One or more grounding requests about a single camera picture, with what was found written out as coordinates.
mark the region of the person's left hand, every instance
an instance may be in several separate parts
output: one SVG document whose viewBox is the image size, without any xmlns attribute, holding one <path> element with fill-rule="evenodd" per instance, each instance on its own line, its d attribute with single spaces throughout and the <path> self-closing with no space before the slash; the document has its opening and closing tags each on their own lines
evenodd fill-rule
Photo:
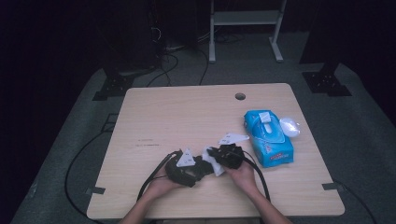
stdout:
<svg viewBox="0 0 396 224">
<path fill-rule="evenodd" d="M 173 182 L 166 176 L 165 165 L 158 171 L 145 192 L 153 198 L 159 198 L 164 194 L 168 193 L 172 189 L 177 189 L 182 187 L 178 183 Z"/>
</svg>

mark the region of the table top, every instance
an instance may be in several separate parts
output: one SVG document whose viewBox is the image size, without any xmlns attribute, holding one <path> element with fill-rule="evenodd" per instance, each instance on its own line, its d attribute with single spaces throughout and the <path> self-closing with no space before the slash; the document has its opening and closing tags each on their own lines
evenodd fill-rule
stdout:
<svg viewBox="0 0 396 224">
<path fill-rule="evenodd" d="M 245 100 L 235 95 L 243 93 Z M 169 153 L 186 148 L 194 156 L 218 147 L 226 133 L 246 134 L 244 115 L 270 109 L 291 117 L 301 134 L 291 138 L 294 162 L 260 168 L 273 205 L 285 216 L 338 216 L 345 207 L 332 183 L 318 146 L 291 87 L 285 83 L 190 87 L 132 88 L 127 91 L 102 165 L 88 217 L 122 218 L 138 192 Z M 254 156 L 249 141 L 237 144 Z M 256 182 L 262 183 L 256 174 Z M 157 200 L 149 218 L 259 217 L 248 198 L 226 174 L 207 175 L 192 188 L 175 189 Z"/>
</svg>

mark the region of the gray carpet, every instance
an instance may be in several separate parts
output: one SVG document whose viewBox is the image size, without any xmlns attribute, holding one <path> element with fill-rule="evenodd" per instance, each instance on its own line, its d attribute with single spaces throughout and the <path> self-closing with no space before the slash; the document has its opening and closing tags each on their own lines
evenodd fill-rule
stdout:
<svg viewBox="0 0 396 224">
<path fill-rule="evenodd" d="M 393 223 L 396 220 L 396 130 L 392 123 L 363 88 L 359 77 L 342 64 L 336 70 L 336 76 L 352 96 L 329 97 L 324 93 L 311 93 L 302 72 L 318 71 L 322 64 L 299 64 L 307 34 L 280 34 L 278 44 L 285 59 L 283 63 L 276 62 L 268 36 L 246 35 L 242 41 L 231 45 L 217 44 L 217 62 L 208 66 L 202 85 L 289 83 L 331 176 L 364 201 L 377 223 Z M 201 45 L 200 49 L 207 55 L 207 44 Z M 168 73 L 170 84 L 198 85 L 205 71 L 204 54 L 187 49 L 172 54 L 178 58 L 178 65 Z M 175 62 L 175 58 L 164 56 L 163 69 L 172 67 Z M 134 87 L 145 87 L 162 72 L 158 69 L 138 77 Z M 122 97 L 92 100 L 105 79 L 102 70 L 92 75 L 12 223 L 92 223 L 67 201 L 64 180 L 69 164 L 84 145 L 101 132 L 108 114 L 120 111 Z M 167 85 L 168 79 L 162 76 L 151 86 Z M 110 137 L 111 133 L 98 135 L 84 147 L 70 170 L 69 195 L 84 213 L 91 198 L 86 191 L 94 187 Z M 290 219 L 294 223 L 373 223 L 352 192 L 340 188 L 346 208 L 340 217 Z M 117 223 L 117 220 L 104 222 Z M 216 220 L 199 220 L 201 222 L 216 223 Z"/>
</svg>

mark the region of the tissue pack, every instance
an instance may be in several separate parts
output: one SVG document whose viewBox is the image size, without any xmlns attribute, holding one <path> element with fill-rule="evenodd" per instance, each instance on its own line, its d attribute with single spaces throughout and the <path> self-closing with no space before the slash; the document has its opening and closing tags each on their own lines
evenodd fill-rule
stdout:
<svg viewBox="0 0 396 224">
<path fill-rule="evenodd" d="M 245 115 L 245 128 L 263 167 L 293 162 L 293 145 L 271 110 L 249 110 Z"/>
</svg>

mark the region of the white shelf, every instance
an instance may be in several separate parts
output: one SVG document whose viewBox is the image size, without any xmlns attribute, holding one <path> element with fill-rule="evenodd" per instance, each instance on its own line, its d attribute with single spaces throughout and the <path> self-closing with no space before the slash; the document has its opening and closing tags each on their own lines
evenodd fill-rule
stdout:
<svg viewBox="0 0 396 224">
<path fill-rule="evenodd" d="M 214 25 L 276 24 L 278 10 L 215 12 Z"/>
</svg>

